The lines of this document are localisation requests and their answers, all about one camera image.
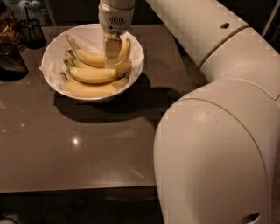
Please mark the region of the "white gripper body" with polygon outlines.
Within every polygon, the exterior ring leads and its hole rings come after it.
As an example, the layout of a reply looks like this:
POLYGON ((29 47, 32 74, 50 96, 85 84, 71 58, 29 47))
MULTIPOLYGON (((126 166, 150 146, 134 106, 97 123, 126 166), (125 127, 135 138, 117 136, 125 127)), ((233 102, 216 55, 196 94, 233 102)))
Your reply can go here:
POLYGON ((105 38, 119 38, 131 26, 134 1, 100 1, 99 23, 105 38))

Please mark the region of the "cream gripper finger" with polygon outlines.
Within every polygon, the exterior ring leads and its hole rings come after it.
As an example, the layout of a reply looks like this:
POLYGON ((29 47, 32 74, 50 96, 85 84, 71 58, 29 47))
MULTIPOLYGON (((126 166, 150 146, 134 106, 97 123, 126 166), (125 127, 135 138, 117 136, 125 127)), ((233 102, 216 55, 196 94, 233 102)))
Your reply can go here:
POLYGON ((104 51, 105 51, 105 67, 114 68, 117 63, 123 42, 119 38, 105 38, 104 51))

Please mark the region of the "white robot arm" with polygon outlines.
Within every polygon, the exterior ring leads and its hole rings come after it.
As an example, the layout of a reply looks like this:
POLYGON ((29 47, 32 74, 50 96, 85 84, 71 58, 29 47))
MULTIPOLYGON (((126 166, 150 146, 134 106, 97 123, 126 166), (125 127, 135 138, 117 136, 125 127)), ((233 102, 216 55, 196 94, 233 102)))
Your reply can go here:
POLYGON ((278 53, 218 0, 147 0, 207 78, 154 140, 164 224, 270 224, 280 139, 278 53))

